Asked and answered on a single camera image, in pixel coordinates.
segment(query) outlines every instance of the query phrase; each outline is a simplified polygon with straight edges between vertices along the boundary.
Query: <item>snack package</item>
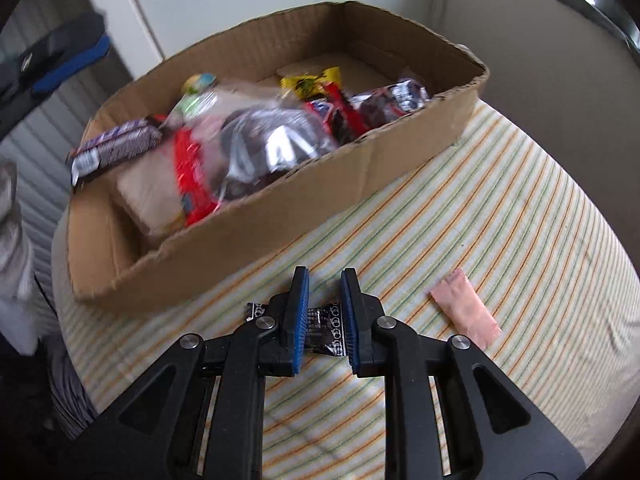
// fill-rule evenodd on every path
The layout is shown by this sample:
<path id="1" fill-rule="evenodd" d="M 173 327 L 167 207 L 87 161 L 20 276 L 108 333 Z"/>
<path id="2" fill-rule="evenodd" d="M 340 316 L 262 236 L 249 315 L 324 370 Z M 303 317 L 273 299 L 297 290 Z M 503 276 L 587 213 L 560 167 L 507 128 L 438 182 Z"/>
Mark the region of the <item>snack package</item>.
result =
<path id="1" fill-rule="evenodd" d="M 72 150 L 67 157 L 72 186 L 81 186 L 158 146 L 164 139 L 160 123 L 152 117 L 127 121 Z"/>
<path id="2" fill-rule="evenodd" d="M 191 225 L 218 208 L 202 169 L 202 146 L 191 137 L 191 130 L 181 128 L 174 135 L 174 170 L 180 190 L 180 202 Z"/>
<path id="3" fill-rule="evenodd" d="M 283 77 L 280 85 L 282 89 L 292 90 L 302 100 L 324 95 L 323 85 L 334 83 L 342 88 L 340 68 L 337 66 L 323 70 L 320 75 L 297 75 Z"/>
<path id="4" fill-rule="evenodd" d="M 353 142 L 371 129 L 336 84 L 328 83 L 323 87 L 324 92 L 327 94 L 327 99 L 343 117 L 343 121 L 339 125 L 340 128 L 334 131 L 335 139 L 340 144 Z"/>
<path id="5" fill-rule="evenodd" d="M 429 100 L 425 88 L 415 79 L 401 79 L 393 85 L 357 94 L 350 99 L 369 128 L 379 128 L 422 108 Z"/>
<path id="6" fill-rule="evenodd" d="M 304 160 L 338 148 L 319 118 L 299 108 L 249 108 L 220 131 L 228 173 L 218 196 L 235 200 L 268 186 Z"/>
<path id="7" fill-rule="evenodd" d="M 264 314 L 267 305 L 247 303 L 246 320 Z M 346 357 L 344 323 L 340 303 L 309 307 L 306 321 L 305 351 L 312 354 Z"/>
<path id="8" fill-rule="evenodd" d="M 182 95 L 201 94 L 205 90 L 212 88 L 216 84 L 216 76 L 210 73 L 194 74 L 184 82 Z"/>
<path id="9" fill-rule="evenodd" d="M 320 119 L 322 127 L 328 134 L 334 135 L 335 120 L 338 116 L 335 106 L 326 99 L 316 99 L 305 103 L 304 108 L 307 112 L 316 115 Z"/>

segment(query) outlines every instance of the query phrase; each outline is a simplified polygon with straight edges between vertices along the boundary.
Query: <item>striped fabric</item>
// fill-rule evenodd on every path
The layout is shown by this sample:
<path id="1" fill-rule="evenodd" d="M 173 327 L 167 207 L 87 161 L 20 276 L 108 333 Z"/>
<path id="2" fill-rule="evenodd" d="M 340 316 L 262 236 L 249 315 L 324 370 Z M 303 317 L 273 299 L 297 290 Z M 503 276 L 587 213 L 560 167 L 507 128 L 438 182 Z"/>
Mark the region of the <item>striped fabric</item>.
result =
<path id="1" fill-rule="evenodd" d="M 463 267 L 504 331 L 487 354 L 588 462 L 640 393 L 640 282 L 625 251 L 560 166 L 482 102 L 462 138 L 418 170 L 156 316 L 75 303 L 65 231 L 63 220 L 56 304 L 98 410 L 181 334 L 231 332 L 248 301 L 288 288 L 296 265 L 311 270 L 312 304 L 336 298 L 340 271 L 355 267 L 386 313 L 440 339 L 454 329 L 426 291 Z M 263 446 L 265 478 L 383 478 L 383 381 L 353 377 L 347 359 L 306 356 L 294 380 L 268 380 Z"/>

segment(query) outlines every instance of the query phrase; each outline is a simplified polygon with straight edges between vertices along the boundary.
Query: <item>red candy wrapper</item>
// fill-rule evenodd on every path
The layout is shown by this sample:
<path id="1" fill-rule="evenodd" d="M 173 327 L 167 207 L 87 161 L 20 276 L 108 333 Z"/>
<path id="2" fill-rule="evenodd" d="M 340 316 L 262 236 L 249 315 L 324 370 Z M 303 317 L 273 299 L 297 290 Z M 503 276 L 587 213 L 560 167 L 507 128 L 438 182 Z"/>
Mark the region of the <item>red candy wrapper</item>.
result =
<path id="1" fill-rule="evenodd" d="M 191 225 L 213 213 L 218 202 L 204 184 L 200 144 L 191 139 L 190 129 L 181 128 L 174 135 L 174 167 L 186 224 Z"/>
<path id="2" fill-rule="evenodd" d="M 336 83 L 323 84 L 322 88 L 324 88 L 324 92 L 327 94 L 329 101 L 341 111 L 356 139 L 371 129 L 364 123 L 360 114 L 354 110 L 342 92 L 340 92 Z"/>

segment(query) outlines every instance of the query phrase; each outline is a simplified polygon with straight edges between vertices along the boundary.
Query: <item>black candy wrapper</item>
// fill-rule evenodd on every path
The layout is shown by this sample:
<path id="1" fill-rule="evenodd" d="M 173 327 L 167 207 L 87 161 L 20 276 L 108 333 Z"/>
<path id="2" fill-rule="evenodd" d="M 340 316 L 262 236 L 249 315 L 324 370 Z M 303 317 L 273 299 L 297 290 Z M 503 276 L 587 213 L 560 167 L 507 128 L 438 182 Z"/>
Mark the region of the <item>black candy wrapper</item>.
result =
<path id="1" fill-rule="evenodd" d="M 247 303 L 246 320 L 251 321 L 262 316 L 266 307 L 263 303 Z M 309 308 L 305 351 L 334 357 L 347 356 L 340 303 Z"/>

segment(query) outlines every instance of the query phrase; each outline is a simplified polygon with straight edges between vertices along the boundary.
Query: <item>cardboard box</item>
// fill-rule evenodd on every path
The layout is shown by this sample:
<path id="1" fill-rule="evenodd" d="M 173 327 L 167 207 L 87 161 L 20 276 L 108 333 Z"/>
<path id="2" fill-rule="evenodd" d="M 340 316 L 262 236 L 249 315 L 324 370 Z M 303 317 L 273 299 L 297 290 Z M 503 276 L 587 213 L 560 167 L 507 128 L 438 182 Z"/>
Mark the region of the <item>cardboard box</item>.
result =
<path id="1" fill-rule="evenodd" d="M 108 99 L 83 140 L 168 112 L 195 73 L 270 84 L 276 74 L 333 64 L 352 92 L 393 82 L 409 67 L 433 99 L 229 203 L 155 251 L 145 253 L 104 180 L 93 181 L 70 202 L 68 264 L 76 299 L 142 312 L 196 297 L 440 153 L 462 133 L 488 78 L 480 61 L 418 23 L 357 2 L 322 3 L 242 23 L 166 60 Z"/>

